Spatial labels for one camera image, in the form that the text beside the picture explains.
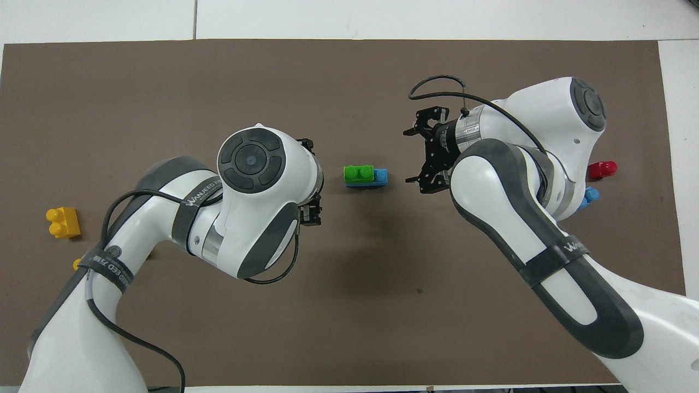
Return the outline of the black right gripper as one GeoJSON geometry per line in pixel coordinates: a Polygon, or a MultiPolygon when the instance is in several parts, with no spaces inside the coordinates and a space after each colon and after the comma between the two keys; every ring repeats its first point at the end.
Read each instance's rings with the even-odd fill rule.
{"type": "MultiPolygon", "coordinates": [[[[427,138],[427,163],[422,165],[417,176],[405,179],[405,183],[416,183],[420,194],[434,194],[450,187],[449,171],[461,154],[457,143],[457,131],[465,128],[465,122],[469,117],[462,115],[445,123],[448,116],[449,109],[438,105],[417,110],[412,127],[404,131],[404,136],[420,135],[427,138]],[[436,122],[434,126],[429,125],[430,121],[436,122]]],[[[296,141],[310,154],[315,154],[314,142],[311,139],[301,138],[296,141]]],[[[300,225],[312,227],[322,224],[320,202],[319,191],[313,194],[307,203],[299,206],[300,225]]]]}

